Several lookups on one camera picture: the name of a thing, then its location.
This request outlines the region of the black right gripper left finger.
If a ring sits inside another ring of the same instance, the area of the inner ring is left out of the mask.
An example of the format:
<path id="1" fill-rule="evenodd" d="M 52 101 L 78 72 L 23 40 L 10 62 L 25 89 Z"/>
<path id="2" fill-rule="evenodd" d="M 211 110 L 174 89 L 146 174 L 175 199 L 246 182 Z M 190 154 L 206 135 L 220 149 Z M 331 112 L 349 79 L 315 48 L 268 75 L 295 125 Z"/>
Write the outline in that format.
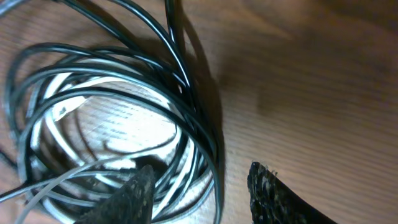
<path id="1" fill-rule="evenodd" d="M 109 199 L 82 215 L 77 224 L 149 224 L 154 204 L 155 175 L 144 166 Z"/>

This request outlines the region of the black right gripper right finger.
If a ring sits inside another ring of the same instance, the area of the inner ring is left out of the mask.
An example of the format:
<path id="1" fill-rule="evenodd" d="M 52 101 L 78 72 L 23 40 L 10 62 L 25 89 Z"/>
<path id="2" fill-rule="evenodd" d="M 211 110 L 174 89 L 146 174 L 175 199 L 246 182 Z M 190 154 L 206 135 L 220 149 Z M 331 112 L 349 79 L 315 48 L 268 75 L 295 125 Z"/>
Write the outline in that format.
<path id="1" fill-rule="evenodd" d="M 259 162 L 251 164 L 247 186 L 253 224 L 336 224 Z"/>

